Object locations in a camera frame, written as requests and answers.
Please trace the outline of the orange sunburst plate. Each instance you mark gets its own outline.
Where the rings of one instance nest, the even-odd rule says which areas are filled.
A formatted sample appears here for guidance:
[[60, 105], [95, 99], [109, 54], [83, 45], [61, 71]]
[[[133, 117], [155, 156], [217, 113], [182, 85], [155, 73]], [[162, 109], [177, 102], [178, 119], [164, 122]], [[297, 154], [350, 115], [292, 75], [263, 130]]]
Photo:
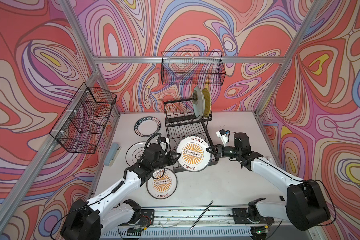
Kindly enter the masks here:
[[181, 156], [178, 159], [179, 165], [188, 172], [200, 172], [211, 162], [212, 154], [207, 151], [209, 143], [198, 136], [183, 138], [176, 149]]
[[163, 200], [172, 196], [176, 191], [178, 179], [172, 170], [163, 168], [155, 171], [153, 177], [146, 184], [151, 197]]

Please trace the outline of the light blue sponge block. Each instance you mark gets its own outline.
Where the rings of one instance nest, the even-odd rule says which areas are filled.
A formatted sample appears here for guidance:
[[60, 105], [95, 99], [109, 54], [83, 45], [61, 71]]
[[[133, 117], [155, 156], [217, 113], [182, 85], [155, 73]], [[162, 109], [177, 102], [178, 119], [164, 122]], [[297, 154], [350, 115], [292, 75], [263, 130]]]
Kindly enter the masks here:
[[112, 145], [108, 151], [108, 154], [105, 158], [104, 166], [111, 167], [113, 165], [120, 149], [121, 149], [121, 147], [118, 143], [112, 143]]

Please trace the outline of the yellow striped plate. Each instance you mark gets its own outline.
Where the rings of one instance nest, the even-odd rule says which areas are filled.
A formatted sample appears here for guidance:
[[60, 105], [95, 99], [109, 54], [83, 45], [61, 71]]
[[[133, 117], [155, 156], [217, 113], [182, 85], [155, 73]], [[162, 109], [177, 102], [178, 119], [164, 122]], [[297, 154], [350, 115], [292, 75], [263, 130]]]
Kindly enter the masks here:
[[207, 118], [211, 113], [212, 98], [211, 98], [211, 94], [210, 94], [210, 91], [208, 90], [208, 88], [204, 88], [202, 90], [202, 93], [203, 93], [204, 99], [205, 99], [205, 110], [204, 110], [204, 113], [203, 113], [203, 117]]

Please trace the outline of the black rimmed lettered plate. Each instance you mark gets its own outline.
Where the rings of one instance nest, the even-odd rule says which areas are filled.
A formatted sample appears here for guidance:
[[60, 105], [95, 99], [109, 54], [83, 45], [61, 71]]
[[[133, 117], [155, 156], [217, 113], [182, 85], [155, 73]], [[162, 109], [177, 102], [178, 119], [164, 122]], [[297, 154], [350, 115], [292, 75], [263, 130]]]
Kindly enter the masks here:
[[160, 129], [160, 120], [152, 116], [143, 117], [134, 125], [134, 131], [140, 137], [151, 137], [158, 133]]

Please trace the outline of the metal rod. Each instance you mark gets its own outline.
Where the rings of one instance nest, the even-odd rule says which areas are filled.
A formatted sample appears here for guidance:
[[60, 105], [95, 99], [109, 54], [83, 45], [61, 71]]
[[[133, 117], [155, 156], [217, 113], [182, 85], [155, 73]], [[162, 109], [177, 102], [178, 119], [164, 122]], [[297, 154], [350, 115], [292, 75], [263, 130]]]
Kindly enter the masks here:
[[193, 225], [190, 227], [189, 231], [191, 232], [195, 226], [198, 224], [198, 222], [201, 220], [201, 218], [204, 216], [204, 214], [207, 212], [207, 210], [211, 207], [211, 205], [214, 203], [214, 201], [212, 200], [207, 207], [203, 210], [203, 212], [199, 215], [199, 217], [197, 218], [197, 220], [193, 223]]

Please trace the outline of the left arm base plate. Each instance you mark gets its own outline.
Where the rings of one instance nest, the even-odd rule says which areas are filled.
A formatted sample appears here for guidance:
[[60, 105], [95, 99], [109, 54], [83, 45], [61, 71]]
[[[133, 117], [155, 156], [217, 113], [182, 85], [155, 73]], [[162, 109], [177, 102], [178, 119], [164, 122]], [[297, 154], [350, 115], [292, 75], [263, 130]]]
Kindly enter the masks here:
[[142, 209], [134, 213], [132, 219], [130, 220], [130, 224], [141, 227], [149, 227], [154, 223], [154, 216], [154, 209]]

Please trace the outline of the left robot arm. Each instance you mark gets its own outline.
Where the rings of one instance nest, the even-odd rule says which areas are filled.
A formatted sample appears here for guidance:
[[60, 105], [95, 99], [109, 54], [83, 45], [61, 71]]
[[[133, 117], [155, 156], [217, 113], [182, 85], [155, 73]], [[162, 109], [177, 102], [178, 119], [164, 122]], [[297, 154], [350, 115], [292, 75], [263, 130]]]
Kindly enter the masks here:
[[141, 207], [125, 198], [139, 189], [154, 172], [172, 166], [181, 157], [175, 151], [165, 152], [160, 144], [150, 144], [137, 162], [126, 168], [123, 177], [97, 196], [77, 200], [63, 218], [60, 235], [64, 240], [98, 240], [107, 231], [140, 219]]

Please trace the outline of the white plate under left gripper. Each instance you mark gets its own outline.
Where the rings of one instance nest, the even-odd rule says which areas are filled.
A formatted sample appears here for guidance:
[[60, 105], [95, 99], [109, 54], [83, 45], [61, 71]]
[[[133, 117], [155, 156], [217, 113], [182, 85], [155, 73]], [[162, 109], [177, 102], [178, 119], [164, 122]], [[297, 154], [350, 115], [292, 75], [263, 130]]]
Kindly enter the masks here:
[[140, 159], [145, 150], [145, 142], [138, 142], [129, 147], [126, 153], [126, 162], [128, 166], [132, 166]]

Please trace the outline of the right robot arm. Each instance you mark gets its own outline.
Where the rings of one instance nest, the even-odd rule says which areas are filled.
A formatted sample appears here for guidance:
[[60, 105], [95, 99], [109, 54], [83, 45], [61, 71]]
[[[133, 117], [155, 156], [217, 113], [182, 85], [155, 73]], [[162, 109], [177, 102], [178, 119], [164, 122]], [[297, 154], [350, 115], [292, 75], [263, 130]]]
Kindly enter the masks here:
[[258, 223], [264, 218], [276, 218], [306, 231], [330, 220], [331, 213], [319, 181], [303, 180], [272, 164], [260, 153], [252, 151], [250, 139], [245, 133], [234, 134], [234, 146], [227, 146], [228, 134], [218, 133], [222, 143], [207, 148], [207, 152], [238, 162], [242, 168], [260, 175], [282, 192], [277, 202], [266, 198], [249, 202], [245, 213], [248, 221]]

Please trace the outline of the pale green flower plate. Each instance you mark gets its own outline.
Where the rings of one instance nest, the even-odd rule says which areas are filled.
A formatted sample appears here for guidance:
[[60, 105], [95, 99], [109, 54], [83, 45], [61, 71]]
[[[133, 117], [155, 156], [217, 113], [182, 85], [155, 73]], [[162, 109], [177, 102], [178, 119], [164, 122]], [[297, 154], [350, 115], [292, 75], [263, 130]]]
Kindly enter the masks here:
[[205, 97], [198, 86], [196, 86], [193, 91], [193, 109], [197, 119], [201, 120], [205, 111]]

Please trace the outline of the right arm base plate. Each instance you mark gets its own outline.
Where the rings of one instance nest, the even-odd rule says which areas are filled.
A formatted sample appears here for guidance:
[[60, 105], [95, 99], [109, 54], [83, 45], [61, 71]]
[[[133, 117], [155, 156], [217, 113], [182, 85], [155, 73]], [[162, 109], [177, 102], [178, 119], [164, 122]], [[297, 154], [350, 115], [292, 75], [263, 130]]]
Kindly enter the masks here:
[[275, 223], [274, 218], [262, 217], [251, 208], [232, 208], [232, 214], [230, 215], [235, 224], [263, 224], [272, 225]]

